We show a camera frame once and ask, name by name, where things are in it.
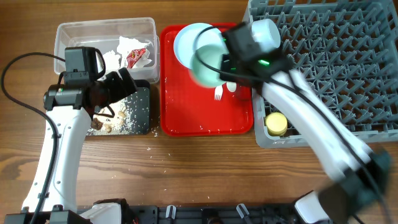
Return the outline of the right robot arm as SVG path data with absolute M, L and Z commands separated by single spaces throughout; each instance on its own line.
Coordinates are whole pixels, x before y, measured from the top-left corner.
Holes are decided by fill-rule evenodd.
M 384 194 L 391 157 L 375 153 L 349 131 L 314 93 L 293 61 L 278 48 L 267 52 L 245 22 L 221 34 L 229 52 L 230 69 L 222 76 L 257 88 L 313 149 L 331 183 L 294 203 L 305 223 L 333 220 L 346 223 L 359 211 L 378 202 L 386 223 L 392 223 Z

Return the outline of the light blue plate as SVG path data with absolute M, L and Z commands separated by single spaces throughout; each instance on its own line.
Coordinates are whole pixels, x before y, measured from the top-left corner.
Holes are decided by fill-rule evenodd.
M 194 56 L 193 43 L 197 35 L 204 29 L 211 27 L 210 24 L 194 23 L 184 27 L 174 40 L 174 54 L 177 60 L 186 68 L 192 68 Z M 198 39 L 198 48 L 205 45 L 219 45 L 223 47 L 221 31 L 217 28 L 203 33 Z

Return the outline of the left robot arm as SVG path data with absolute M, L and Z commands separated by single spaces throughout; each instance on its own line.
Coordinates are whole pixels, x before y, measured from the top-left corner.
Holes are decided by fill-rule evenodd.
M 46 131 L 32 187 L 19 213 L 5 223 L 138 223 L 123 198 L 100 200 L 78 214 L 76 180 L 83 143 L 101 108 L 137 90 L 125 68 L 106 73 L 101 52 L 94 47 L 67 47 L 66 70 L 44 95 L 45 111 L 13 98 L 46 120 Z

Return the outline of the light blue bowl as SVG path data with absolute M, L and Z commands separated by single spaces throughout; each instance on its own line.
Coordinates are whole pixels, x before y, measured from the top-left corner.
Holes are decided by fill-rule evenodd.
M 280 47 L 281 38 L 276 24 L 271 19 L 254 21 L 251 25 L 253 39 L 265 52 Z

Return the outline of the white plastic fork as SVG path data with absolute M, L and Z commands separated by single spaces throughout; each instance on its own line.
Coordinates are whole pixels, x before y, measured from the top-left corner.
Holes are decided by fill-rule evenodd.
M 222 99 L 222 96 L 223 96 L 223 87 L 220 85 L 215 88 L 215 100 L 220 101 Z

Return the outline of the white napkin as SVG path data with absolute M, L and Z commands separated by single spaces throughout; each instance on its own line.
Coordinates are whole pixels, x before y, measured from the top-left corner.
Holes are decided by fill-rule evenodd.
M 147 49 L 146 53 L 141 57 L 141 59 L 132 67 L 132 68 L 143 68 L 146 65 L 152 62 L 152 59 L 149 58 L 150 51 L 149 47 L 151 42 L 140 42 L 137 39 L 130 39 L 127 37 L 120 36 L 119 37 L 119 45 L 117 46 L 117 53 L 121 55 L 121 63 L 120 67 L 127 68 L 126 57 L 134 49 Z
M 121 56 L 115 51 L 111 50 L 103 54 L 106 72 L 118 70 L 120 68 Z

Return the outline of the white plastic spoon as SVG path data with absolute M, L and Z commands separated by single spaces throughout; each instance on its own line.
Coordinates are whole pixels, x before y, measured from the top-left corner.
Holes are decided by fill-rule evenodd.
M 226 87 L 228 89 L 229 92 L 234 93 L 237 89 L 237 84 L 234 82 L 227 82 L 226 83 Z

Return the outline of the red snack wrapper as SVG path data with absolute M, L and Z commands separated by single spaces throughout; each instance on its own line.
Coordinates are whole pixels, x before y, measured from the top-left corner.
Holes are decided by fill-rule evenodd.
M 127 68 L 132 68 L 146 53 L 147 49 L 134 49 L 126 57 Z

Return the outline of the yellow cup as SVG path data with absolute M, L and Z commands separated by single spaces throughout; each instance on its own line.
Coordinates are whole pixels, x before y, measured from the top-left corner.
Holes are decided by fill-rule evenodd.
M 287 131 L 287 118 L 280 112 L 274 112 L 265 117 L 265 126 L 271 136 L 283 136 Z

